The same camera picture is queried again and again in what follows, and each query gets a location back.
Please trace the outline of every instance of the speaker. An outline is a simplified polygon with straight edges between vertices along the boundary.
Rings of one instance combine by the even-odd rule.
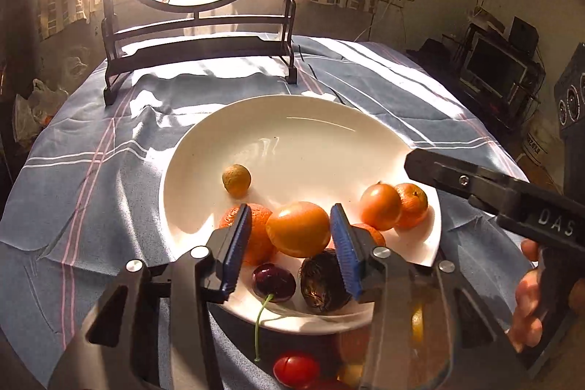
[[[564,193],[585,204],[585,43],[580,43],[555,84],[561,139],[565,142]]]
[[[536,46],[538,45],[538,32],[527,22],[524,22],[518,17],[514,17],[508,42],[510,45],[532,58],[534,52],[536,52]]]

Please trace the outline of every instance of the mangosteen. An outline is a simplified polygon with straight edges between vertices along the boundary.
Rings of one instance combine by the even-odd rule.
[[[337,311],[351,296],[345,291],[335,250],[325,249],[301,266],[301,293],[306,304],[320,313]]]

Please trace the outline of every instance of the pink stripe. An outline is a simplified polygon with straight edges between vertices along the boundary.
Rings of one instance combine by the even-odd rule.
[[[113,125],[112,134],[110,134],[109,140],[108,140],[107,145],[105,147],[105,150],[106,151],[109,150],[109,147],[112,144],[113,139],[116,136],[116,127],[118,126],[118,123],[121,121],[122,117],[126,113],[126,110],[128,109],[128,105],[130,105],[130,100],[131,99],[132,99],[132,89],[128,92],[128,95],[126,96],[126,98],[124,98],[124,101],[126,102],[126,105],[124,106],[124,109],[122,110],[122,114],[118,118],[115,118],[114,119],[114,125]],[[90,198],[91,198],[92,192],[94,191],[94,186],[95,186],[95,183],[96,183],[96,181],[98,179],[99,170],[102,168],[102,164],[104,162],[105,156],[106,156],[105,154],[103,154],[101,156],[101,159],[100,159],[100,161],[98,163],[98,168],[97,168],[97,170],[95,171],[95,174],[94,174],[94,179],[93,179],[93,181],[91,183],[91,186],[90,186],[90,191],[87,194],[86,202],[85,202],[85,204],[83,206],[83,211],[81,212],[81,218],[79,219],[78,226],[77,226],[77,231],[76,231],[77,237],[75,239],[75,252],[73,254],[73,258],[71,260],[71,263],[69,264],[69,269],[71,270],[71,335],[75,334],[75,276],[73,274],[73,265],[75,264],[75,261],[77,260],[77,251],[79,249],[79,240],[80,240],[80,237],[81,237],[81,227],[83,225],[83,220],[84,220],[84,218],[86,216],[87,206],[88,206],[88,204],[90,202]]]
[[[118,105],[118,108],[116,109],[116,112],[114,113],[114,117],[118,114],[118,112],[119,112],[120,108],[122,107],[122,104],[123,103],[124,103],[124,101],[120,102],[120,104]],[[107,134],[108,134],[108,132],[110,130],[110,126],[111,125],[112,125],[112,121],[110,121],[107,124],[106,130],[103,132],[102,138],[100,139],[99,144],[98,144],[98,147],[95,150],[94,156],[91,159],[90,166],[87,169],[86,176],[84,178],[83,185],[81,187],[81,191],[80,191],[79,197],[77,198],[77,204],[75,204],[75,213],[73,215],[73,219],[71,221],[71,227],[69,229],[69,237],[68,237],[68,240],[67,240],[67,246],[65,247],[65,255],[63,256],[63,259],[61,260],[61,271],[62,271],[62,276],[63,276],[63,285],[61,287],[62,288],[61,291],[62,291],[62,294],[63,294],[62,295],[62,299],[61,299],[61,332],[62,332],[62,335],[63,335],[63,348],[66,348],[66,346],[67,346],[67,337],[65,335],[65,294],[66,294],[66,289],[67,289],[67,285],[66,285],[66,280],[67,279],[66,279],[66,276],[65,276],[65,262],[67,260],[68,254],[69,254],[69,247],[71,246],[71,239],[72,239],[72,234],[73,234],[73,227],[74,227],[75,221],[77,219],[77,214],[79,213],[79,206],[81,204],[81,198],[83,197],[83,192],[86,189],[86,185],[87,185],[88,180],[90,178],[91,169],[94,166],[95,159],[96,159],[96,157],[97,157],[97,155],[99,153],[99,149],[101,148],[101,145],[103,143],[103,140],[106,138],[106,136],[107,136]]]
[[[299,72],[299,76],[301,77],[301,80],[302,80],[302,82],[305,84],[306,88],[307,88],[309,91],[312,91],[313,93],[315,93],[315,92],[312,90],[312,88],[309,86],[309,84],[306,82],[306,80],[305,80],[305,72],[303,72],[302,70],[299,70],[298,72]]]
[[[319,90],[319,93],[323,94],[323,90],[321,89],[319,82],[317,80],[315,80],[311,75],[306,74],[312,81],[312,83],[315,83],[315,86],[317,87],[317,89]]]

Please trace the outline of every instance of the white plate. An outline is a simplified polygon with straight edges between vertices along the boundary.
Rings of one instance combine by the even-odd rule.
[[[404,171],[409,147],[397,134],[355,109],[305,96],[262,96],[233,103],[207,116],[178,143],[163,176],[159,208],[175,257],[205,244],[223,213],[239,203],[223,188],[223,170],[240,163],[252,174],[245,198],[271,210],[307,200],[327,212],[340,202],[358,223],[358,201],[373,183],[411,182]],[[430,266],[441,238],[441,212],[434,188],[419,184],[429,199],[428,218],[408,234],[384,232],[388,247],[406,260]],[[302,260],[279,254],[294,276]],[[251,291],[249,267],[224,307],[255,322],[261,301]],[[269,304],[262,325],[301,334],[331,334],[366,325],[372,304],[350,302],[328,316],[309,310],[297,286],[294,297]]]

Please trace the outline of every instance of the orange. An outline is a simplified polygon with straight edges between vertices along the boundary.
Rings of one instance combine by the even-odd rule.
[[[337,379],[351,388],[358,388],[360,386],[363,371],[364,366],[362,364],[348,364],[339,370]]]
[[[429,210],[429,200],[426,193],[418,185],[398,184],[396,192],[402,202],[402,213],[396,226],[398,228],[413,228],[422,222]]]
[[[277,250],[295,258],[318,255],[331,239],[327,212],[303,201],[275,210],[266,223],[266,232]]]
[[[386,231],[394,227],[401,209],[399,193],[382,182],[368,187],[360,198],[362,221],[376,230]]]
[[[412,339],[420,344],[424,338],[424,324],[422,317],[422,305],[419,304],[412,315]]]
[[[359,327],[335,336],[337,352],[344,364],[363,364],[370,342],[370,326]]]
[[[384,235],[382,235],[374,227],[371,227],[365,223],[356,223],[355,225],[353,225],[353,227],[363,228],[365,231],[368,231],[371,237],[374,239],[375,244],[378,245],[379,247],[386,246],[386,239],[384,238]]]
[[[274,246],[266,233],[266,222],[272,215],[272,212],[257,203],[249,203],[248,205],[252,209],[252,232],[250,233],[248,246],[244,252],[244,264],[258,266],[270,261],[270,257],[274,253]],[[240,206],[236,205],[227,210],[223,214],[223,217],[221,217],[218,227],[224,228],[233,225],[239,209]]]

